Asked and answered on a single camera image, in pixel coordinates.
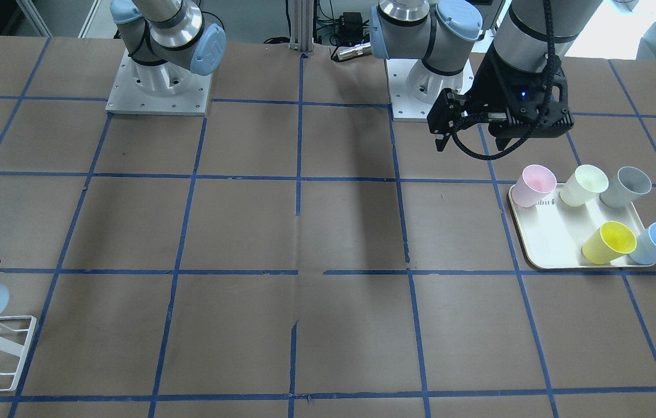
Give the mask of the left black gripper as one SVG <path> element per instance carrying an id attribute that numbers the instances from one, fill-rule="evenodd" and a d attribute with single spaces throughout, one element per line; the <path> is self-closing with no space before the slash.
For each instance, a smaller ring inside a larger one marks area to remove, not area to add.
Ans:
<path id="1" fill-rule="evenodd" d="M 436 136 L 438 152 L 445 150 L 450 138 L 458 131 L 468 129 L 474 119 L 468 114 L 498 112 L 505 114 L 500 121 L 491 121 L 488 130 L 495 136 L 497 150 L 507 150 L 527 130 L 535 126 L 539 106 L 546 92 L 544 71 L 529 73 L 509 66 L 494 47 L 489 47 L 477 70 L 467 95 L 456 93 L 452 88 L 442 88 L 428 112 L 429 132 Z M 558 138 L 573 127 L 573 117 L 568 106 L 568 85 L 556 58 L 553 77 L 556 99 L 549 101 L 543 124 L 532 133 L 533 138 Z"/>

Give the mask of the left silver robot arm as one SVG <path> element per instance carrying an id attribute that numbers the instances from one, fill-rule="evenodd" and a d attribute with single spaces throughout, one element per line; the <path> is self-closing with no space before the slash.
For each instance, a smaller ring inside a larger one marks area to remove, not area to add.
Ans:
<path id="1" fill-rule="evenodd" d="M 471 87 L 443 82 L 461 76 L 484 18 L 466 1 L 381 1 L 369 35 L 379 59 L 414 59 L 419 98 L 436 148 L 449 141 L 479 160 L 497 160 L 530 138 L 558 138 L 572 129 L 561 57 L 585 28 L 598 1 L 513 1 Z"/>

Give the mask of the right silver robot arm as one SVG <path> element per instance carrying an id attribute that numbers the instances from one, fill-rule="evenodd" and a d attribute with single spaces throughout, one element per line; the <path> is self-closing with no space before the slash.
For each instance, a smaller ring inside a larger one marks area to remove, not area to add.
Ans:
<path id="1" fill-rule="evenodd" d="M 144 98 L 182 95 L 224 58 L 224 28 L 193 1 L 113 1 L 110 11 Z"/>

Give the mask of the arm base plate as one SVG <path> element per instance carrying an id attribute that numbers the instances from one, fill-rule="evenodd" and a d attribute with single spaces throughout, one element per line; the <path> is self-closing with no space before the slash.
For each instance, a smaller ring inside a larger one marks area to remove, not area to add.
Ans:
<path id="1" fill-rule="evenodd" d="M 195 116 L 208 113 L 211 75 L 176 64 L 143 66 L 125 50 L 107 99 L 106 111 L 126 116 Z"/>
<path id="2" fill-rule="evenodd" d="M 426 122 L 432 104 L 444 88 L 462 95 L 473 85 L 469 60 L 453 76 L 432 73 L 419 59 L 387 59 L 387 85 L 395 121 Z"/>

